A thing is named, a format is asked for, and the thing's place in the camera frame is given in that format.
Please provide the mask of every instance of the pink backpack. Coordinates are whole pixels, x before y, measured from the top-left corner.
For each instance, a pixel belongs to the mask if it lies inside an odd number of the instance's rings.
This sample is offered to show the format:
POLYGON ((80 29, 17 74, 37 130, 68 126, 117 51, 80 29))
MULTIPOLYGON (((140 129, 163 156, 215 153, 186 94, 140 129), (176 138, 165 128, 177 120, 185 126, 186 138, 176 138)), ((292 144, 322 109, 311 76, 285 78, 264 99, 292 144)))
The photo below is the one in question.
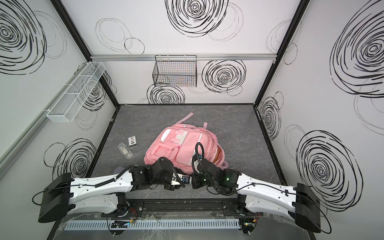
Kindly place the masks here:
POLYGON ((178 121, 175 125, 165 128, 147 150, 144 161, 154 164, 159 157, 166 157, 173 165, 186 174, 193 173, 192 157, 195 155, 195 145, 200 142, 204 147, 205 158, 221 169, 228 167, 224 161, 224 150, 218 144, 215 134, 203 127, 182 124, 193 113, 178 121))

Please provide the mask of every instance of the robotic arm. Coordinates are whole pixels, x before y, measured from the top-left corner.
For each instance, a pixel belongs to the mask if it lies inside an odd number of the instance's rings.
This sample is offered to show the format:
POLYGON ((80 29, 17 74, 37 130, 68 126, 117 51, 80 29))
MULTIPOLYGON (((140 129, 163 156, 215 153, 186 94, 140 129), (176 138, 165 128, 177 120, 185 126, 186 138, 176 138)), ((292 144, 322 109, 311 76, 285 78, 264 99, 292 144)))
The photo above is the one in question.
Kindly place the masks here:
POLYGON ((175 169, 164 157, 153 165, 129 166, 120 174, 109 176, 72 178, 71 173, 62 174, 42 191, 38 221, 52 222, 82 212, 115 213, 123 217, 129 207, 125 192, 148 189, 152 184, 174 190, 192 183, 194 189, 212 186, 222 195, 237 194, 233 212, 271 213, 290 218, 308 231, 321 231, 320 201, 306 185, 298 183, 292 187, 264 182, 233 169, 222 170, 195 156, 191 176, 175 169))

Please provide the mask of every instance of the white mesh basket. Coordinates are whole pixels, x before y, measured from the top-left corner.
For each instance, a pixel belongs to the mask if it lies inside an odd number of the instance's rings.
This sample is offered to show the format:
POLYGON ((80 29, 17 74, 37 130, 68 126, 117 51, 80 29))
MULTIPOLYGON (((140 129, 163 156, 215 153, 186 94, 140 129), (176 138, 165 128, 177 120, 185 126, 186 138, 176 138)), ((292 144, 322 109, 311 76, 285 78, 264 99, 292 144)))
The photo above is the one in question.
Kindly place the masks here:
POLYGON ((102 62, 88 62, 47 113, 53 122, 72 122, 105 71, 102 62))

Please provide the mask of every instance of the wire basket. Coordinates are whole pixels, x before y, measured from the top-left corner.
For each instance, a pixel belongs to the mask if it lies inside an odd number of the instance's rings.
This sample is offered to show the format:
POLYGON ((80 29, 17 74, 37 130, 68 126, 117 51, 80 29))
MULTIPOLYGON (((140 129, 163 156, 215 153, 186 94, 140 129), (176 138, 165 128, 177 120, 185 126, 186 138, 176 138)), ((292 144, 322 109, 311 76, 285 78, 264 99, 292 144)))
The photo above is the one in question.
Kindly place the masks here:
POLYGON ((53 122, 72 122, 105 71, 102 62, 88 62, 47 113, 53 122))
POLYGON ((157 55, 152 78, 155 86, 197 87, 196 55, 157 55))

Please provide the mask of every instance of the black wire basket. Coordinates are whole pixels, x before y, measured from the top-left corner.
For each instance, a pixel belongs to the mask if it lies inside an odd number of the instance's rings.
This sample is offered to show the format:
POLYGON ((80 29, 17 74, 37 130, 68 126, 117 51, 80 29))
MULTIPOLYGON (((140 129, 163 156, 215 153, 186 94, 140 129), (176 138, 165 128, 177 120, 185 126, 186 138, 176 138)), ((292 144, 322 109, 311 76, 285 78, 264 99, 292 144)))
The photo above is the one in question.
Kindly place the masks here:
POLYGON ((152 78, 155 86, 170 84, 177 87, 197 86, 196 55, 157 55, 152 78))

